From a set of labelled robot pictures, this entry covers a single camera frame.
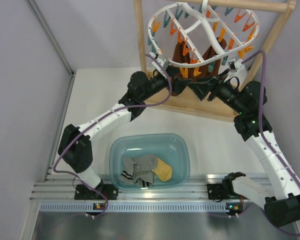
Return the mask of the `white round clip hanger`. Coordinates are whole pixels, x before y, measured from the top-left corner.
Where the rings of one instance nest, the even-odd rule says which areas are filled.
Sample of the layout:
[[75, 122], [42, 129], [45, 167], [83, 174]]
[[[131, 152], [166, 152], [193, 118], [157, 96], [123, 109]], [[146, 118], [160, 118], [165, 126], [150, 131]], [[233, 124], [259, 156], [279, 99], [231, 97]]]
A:
[[[244, 59], [254, 49], [260, 21], [250, 9], [176, 2], [159, 9], [147, 26], [151, 52], [162, 54], [178, 67], [183, 77], [197, 77], [204, 71], [218, 71], [232, 59]], [[188, 63], [173, 61], [177, 43], [185, 41], [183, 55]]]

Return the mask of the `yellow sock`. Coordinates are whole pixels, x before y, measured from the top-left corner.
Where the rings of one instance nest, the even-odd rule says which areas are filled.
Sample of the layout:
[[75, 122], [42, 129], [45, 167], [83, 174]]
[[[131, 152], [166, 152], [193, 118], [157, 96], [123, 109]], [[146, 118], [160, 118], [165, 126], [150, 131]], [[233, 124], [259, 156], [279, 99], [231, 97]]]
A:
[[173, 169], [160, 158], [157, 158], [157, 165], [152, 172], [162, 181], [167, 182], [172, 178]]

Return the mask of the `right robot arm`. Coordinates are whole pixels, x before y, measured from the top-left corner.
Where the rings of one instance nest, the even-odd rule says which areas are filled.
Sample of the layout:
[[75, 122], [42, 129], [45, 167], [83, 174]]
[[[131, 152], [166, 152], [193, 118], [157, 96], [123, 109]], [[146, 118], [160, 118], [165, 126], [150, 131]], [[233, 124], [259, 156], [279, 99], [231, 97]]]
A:
[[234, 87], [228, 71], [198, 79], [188, 87], [198, 98], [219, 99], [238, 115], [234, 127], [250, 147], [270, 181], [271, 188], [252, 181], [242, 172], [232, 172], [222, 180], [228, 198], [243, 196], [263, 209], [270, 223], [279, 228], [300, 220], [300, 179], [281, 151], [273, 129], [263, 114], [266, 89], [258, 81], [248, 82], [242, 90]]

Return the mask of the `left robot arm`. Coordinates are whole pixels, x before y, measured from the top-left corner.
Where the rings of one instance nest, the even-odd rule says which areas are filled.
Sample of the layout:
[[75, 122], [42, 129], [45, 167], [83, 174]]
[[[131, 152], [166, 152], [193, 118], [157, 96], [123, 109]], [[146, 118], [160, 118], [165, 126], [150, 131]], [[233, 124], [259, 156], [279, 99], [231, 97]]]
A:
[[64, 160], [72, 168], [73, 175], [84, 183], [87, 195], [97, 199], [103, 194], [102, 180], [92, 167], [92, 142], [137, 118], [147, 108], [145, 101], [161, 90], [168, 89], [169, 96], [177, 96], [190, 82], [191, 79], [180, 77], [179, 70], [173, 66], [151, 78], [143, 71], [134, 72], [127, 92], [110, 110], [79, 126], [69, 124], [64, 128], [57, 150], [59, 159]]

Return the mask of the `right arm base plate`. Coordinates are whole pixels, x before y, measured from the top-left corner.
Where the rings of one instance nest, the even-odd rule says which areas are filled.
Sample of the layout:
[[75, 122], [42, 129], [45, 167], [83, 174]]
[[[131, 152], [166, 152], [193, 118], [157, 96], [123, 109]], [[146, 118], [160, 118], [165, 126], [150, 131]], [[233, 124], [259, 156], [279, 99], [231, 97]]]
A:
[[231, 195], [221, 183], [208, 183], [206, 185], [208, 199], [221, 202], [223, 200], [239, 200], [239, 195]]

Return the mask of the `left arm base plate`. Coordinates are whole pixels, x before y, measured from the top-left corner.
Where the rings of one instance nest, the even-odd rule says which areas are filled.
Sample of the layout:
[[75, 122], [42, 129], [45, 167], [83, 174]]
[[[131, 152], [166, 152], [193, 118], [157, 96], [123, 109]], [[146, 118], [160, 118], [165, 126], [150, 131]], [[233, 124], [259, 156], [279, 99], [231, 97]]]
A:
[[[107, 200], [116, 200], [118, 197], [118, 189], [112, 184], [103, 184], [97, 191], [102, 193]], [[78, 184], [75, 188], [75, 200], [103, 200], [104, 198], [95, 190], [90, 190], [83, 184]]]

